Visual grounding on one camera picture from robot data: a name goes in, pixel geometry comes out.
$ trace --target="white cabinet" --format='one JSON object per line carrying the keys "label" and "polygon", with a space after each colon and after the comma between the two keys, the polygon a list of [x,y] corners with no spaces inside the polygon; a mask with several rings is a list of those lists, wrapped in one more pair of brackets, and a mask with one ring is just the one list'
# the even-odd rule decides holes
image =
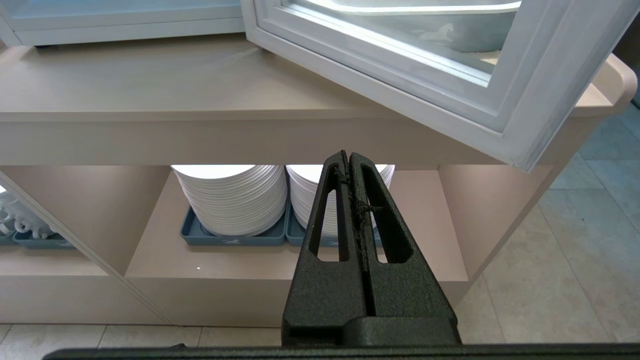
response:
{"label": "white cabinet", "polygon": [[239,0],[2,0],[9,46],[244,31]]}
{"label": "white cabinet", "polygon": [[244,0],[247,37],[531,170],[638,13],[635,0]]}

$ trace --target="plate stack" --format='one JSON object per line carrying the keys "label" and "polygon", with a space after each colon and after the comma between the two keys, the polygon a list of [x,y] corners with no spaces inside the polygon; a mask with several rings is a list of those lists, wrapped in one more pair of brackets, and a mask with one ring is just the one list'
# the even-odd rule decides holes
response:
{"label": "plate stack", "polygon": [[174,165],[200,223],[217,236],[255,236],[282,217],[287,179],[281,165]]}
{"label": "plate stack", "polygon": [[[291,178],[291,204],[293,212],[298,222],[305,229],[311,215],[316,190],[320,175],[322,173],[322,165],[287,165],[287,172]],[[391,184],[391,178],[394,175],[395,165],[376,165],[382,180],[387,188]],[[338,237],[338,221],[336,212],[335,190],[329,193],[326,201],[326,209],[324,211],[324,223],[322,235],[328,238]]]}

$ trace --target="blue tray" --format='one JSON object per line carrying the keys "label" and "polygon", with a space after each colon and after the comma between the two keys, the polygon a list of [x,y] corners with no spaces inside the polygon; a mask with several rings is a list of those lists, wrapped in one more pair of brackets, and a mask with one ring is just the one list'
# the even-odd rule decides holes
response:
{"label": "blue tray", "polygon": [[226,245],[226,246],[279,246],[284,244],[284,228],[285,219],[289,213],[287,211],[282,215],[280,220],[262,234],[256,236],[216,236],[211,234],[202,226],[198,217],[189,207],[187,216],[184,217],[180,236],[189,245]]}
{"label": "blue tray", "polygon": [[[296,214],[293,212],[293,208],[289,205],[289,209],[287,210],[287,241],[294,246],[302,246],[302,242],[305,239],[305,228],[300,225],[298,219],[296,218]],[[382,247],[382,241],[380,240],[380,234],[378,234],[378,229],[373,229],[373,240],[376,242],[377,247]],[[338,239],[330,238],[327,236],[323,236],[320,238],[320,246],[322,247],[337,247]]]}
{"label": "blue tray", "polygon": [[60,234],[53,234],[46,239],[34,239],[31,231],[26,233],[15,232],[13,242],[27,249],[75,249],[67,239]]}
{"label": "blue tray", "polygon": [[4,235],[4,236],[0,236],[0,246],[2,245],[16,245],[16,243],[13,242],[13,234],[15,233],[15,231],[9,235]]}

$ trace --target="tile floor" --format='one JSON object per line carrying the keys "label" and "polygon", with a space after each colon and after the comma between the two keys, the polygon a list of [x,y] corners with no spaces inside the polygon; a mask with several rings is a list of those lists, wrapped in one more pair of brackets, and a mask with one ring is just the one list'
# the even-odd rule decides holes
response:
{"label": "tile floor", "polygon": [[[640,110],[593,133],[456,306],[465,343],[640,342]],[[0,359],[63,347],[278,345],[279,329],[0,325]]]}

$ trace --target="glass panel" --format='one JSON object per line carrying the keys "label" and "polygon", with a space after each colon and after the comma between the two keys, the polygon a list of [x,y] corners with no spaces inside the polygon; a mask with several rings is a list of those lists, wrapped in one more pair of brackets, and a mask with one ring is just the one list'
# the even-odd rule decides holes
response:
{"label": "glass panel", "polygon": [[520,1],[285,0],[491,74]]}

